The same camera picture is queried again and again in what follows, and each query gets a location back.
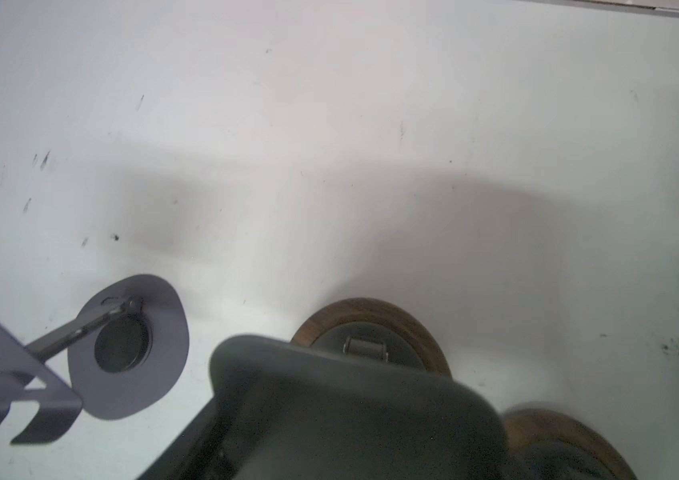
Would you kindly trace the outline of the grey round phone stand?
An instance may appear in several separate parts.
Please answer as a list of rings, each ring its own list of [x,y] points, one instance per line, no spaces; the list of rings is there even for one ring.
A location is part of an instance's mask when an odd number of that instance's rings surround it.
[[[35,416],[12,441],[47,444],[81,412],[103,420],[141,412],[173,388],[188,350],[176,290],[149,274],[108,286],[27,345],[0,324],[0,426],[13,404],[34,402]]]

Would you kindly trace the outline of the purple phone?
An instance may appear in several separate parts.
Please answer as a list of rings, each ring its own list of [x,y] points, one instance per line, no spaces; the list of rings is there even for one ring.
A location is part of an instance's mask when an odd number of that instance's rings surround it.
[[[236,336],[210,378],[238,479],[497,479],[499,414],[453,380]]]

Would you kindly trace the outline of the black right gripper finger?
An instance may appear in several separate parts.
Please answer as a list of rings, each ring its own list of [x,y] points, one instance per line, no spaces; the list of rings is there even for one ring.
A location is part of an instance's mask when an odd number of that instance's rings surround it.
[[[222,421],[212,398],[138,479],[201,478],[221,439]]]

